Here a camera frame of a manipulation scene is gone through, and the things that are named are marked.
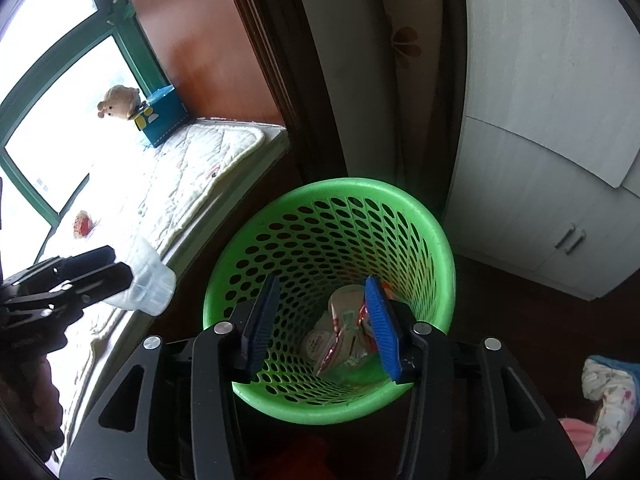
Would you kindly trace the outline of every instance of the window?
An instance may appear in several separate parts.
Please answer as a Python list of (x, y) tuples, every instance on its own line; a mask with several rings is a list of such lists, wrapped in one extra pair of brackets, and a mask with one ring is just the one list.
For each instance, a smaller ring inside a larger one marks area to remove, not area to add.
[(137, 142), (96, 105), (167, 85), (128, 0), (25, 0), (0, 40), (4, 275), (33, 264), (100, 159)]

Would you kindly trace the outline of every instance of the brown wooden wall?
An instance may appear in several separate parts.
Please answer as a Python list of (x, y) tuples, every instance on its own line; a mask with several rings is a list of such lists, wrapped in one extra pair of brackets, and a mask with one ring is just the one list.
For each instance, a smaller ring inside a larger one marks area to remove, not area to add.
[(132, 0), (149, 43), (196, 117), (284, 124), (234, 0)]

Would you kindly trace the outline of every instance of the cabinet handle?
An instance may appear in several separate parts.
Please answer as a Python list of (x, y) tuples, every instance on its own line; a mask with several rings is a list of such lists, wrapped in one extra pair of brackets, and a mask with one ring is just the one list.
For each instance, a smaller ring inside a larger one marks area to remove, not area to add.
[(575, 248), (582, 243), (582, 241), (587, 237), (587, 231), (584, 229), (580, 229), (580, 236), (575, 239), (575, 242), (572, 243), (564, 250), (564, 254), (567, 256), (575, 251)]
[(554, 245), (554, 248), (558, 249), (562, 244), (564, 244), (567, 240), (567, 238), (569, 236), (571, 236), (572, 234), (574, 234), (575, 231), (575, 224), (573, 222), (571, 222), (569, 224), (569, 228), (566, 230), (566, 232), (564, 233), (564, 235), (562, 236), (562, 238), (560, 238), (560, 241)]

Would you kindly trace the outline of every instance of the plastic laundry basket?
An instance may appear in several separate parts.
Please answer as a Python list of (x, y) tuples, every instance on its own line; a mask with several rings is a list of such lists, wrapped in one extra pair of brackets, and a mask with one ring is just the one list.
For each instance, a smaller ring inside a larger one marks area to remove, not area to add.
[(271, 203), (229, 242), (211, 275), (204, 327), (228, 319), (254, 298), (268, 272), (281, 295), (268, 355), (251, 384), (235, 393), (254, 408), (299, 424), (335, 424), (385, 406), (410, 386), (397, 386), (372, 360), (348, 383), (322, 380), (298, 354), (300, 341), (326, 309), (330, 294), (378, 274), (418, 320), (446, 332), (453, 314), (451, 250), (435, 218), (389, 184), (362, 178), (326, 180)]

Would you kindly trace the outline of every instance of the toy pig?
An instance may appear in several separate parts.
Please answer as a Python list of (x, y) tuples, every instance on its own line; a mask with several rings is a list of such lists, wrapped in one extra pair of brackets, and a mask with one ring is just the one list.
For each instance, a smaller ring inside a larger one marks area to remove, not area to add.
[(98, 103), (98, 117), (105, 114), (119, 119), (130, 119), (140, 109), (140, 90), (116, 85), (107, 90), (104, 100)]

